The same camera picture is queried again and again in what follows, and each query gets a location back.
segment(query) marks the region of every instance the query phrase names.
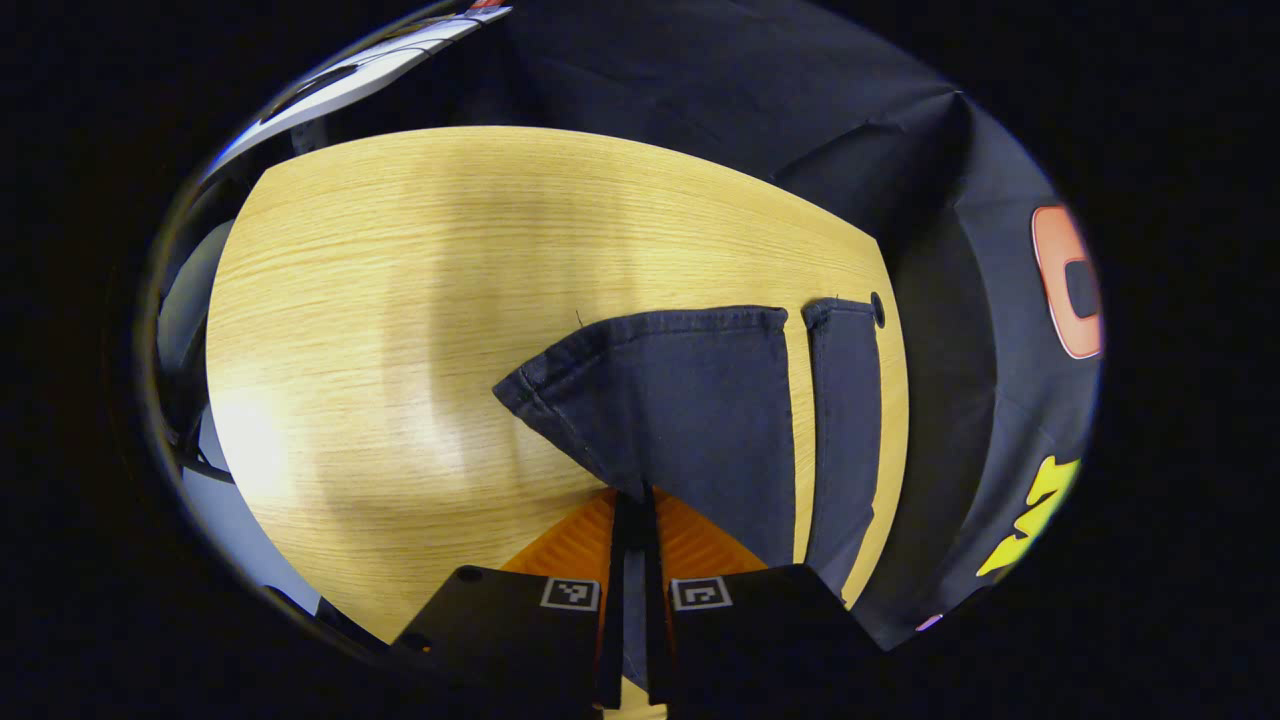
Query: wrinkled black cloth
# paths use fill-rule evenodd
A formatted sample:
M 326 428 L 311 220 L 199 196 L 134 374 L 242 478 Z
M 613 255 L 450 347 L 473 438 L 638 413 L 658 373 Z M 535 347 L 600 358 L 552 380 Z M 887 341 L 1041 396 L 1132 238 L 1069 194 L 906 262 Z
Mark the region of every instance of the wrinkled black cloth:
M 785 565 L 795 532 L 786 319 L 732 306 L 602 320 L 493 392 L 604 483 L 636 500 L 658 486 Z
M 840 596 L 874 515 L 881 438 L 876 309 L 824 299 L 806 305 L 803 314 L 817 433 L 805 564 Z

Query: wooden table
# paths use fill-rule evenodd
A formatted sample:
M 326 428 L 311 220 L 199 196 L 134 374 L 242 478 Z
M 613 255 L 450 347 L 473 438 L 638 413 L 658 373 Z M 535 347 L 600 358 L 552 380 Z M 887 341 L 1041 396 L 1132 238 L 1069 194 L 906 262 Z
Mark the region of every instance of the wooden table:
M 602 483 L 512 416 L 495 382 L 605 318 L 786 307 L 796 560 L 813 507 L 800 309 L 884 302 L 876 519 L 906 450 L 897 306 L 876 241 L 758 179 L 649 145 L 517 127 L 348 142 L 269 169 L 214 284 L 209 392 L 227 461 L 284 556 L 393 639 L 461 564 L 500 566 Z

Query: folded cloth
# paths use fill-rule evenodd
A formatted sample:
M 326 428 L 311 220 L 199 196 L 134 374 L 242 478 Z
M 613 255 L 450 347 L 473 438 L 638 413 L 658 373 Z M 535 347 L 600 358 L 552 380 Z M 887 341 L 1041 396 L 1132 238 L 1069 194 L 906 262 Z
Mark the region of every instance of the folded cloth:
M 781 307 L 593 323 L 493 388 L 604 483 L 689 503 L 767 565 L 792 561 L 795 445 Z
M 840 596 L 872 523 L 879 471 L 877 307 L 828 297 L 805 306 L 804 323 L 817 432 L 805 564 Z

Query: yellow graphic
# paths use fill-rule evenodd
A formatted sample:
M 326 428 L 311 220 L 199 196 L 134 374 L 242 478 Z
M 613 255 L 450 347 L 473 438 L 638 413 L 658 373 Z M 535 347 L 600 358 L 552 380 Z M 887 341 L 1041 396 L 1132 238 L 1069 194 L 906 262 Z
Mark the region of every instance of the yellow graphic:
M 1041 530 L 1044 529 L 1048 519 L 1057 511 L 1057 506 L 1062 503 L 1062 498 L 1066 497 L 1066 488 L 1071 484 L 1071 479 L 1075 478 L 1075 471 L 1079 468 L 1079 460 L 1059 465 L 1057 459 L 1052 455 L 1041 462 L 1041 468 L 1036 473 L 1036 480 L 1032 482 L 1032 492 L 1027 495 L 1027 505 L 1033 507 L 1018 518 L 1018 520 L 1014 520 L 1014 527 L 1025 533 L 1025 537 L 1009 536 L 1000 541 L 991 557 L 982 564 L 982 568 L 978 568 L 979 577 L 998 568 L 1012 565 L 1021 559 L 1027 548 L 1036 542 Z

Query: wood grain surface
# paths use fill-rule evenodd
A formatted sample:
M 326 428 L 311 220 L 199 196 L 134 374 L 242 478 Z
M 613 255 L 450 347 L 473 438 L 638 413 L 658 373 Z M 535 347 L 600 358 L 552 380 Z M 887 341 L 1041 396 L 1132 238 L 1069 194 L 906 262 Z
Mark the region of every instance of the wood grain surface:
M 218 269 L 210 400 L 268 536 L 324 597 L 390 641 L 454 568 L 500 566 L 602 488 L 490 388 L 580 323 L 630 313 L 791 314 L 801 560 L 814 404 L 800 309 L 872 291 L 888 316 L 883 432 L 851 602 L 884 544 L 905 461 L 893 292 L 873 238 L 721 165 L 518 127 L 378 136 L 275 165 Z

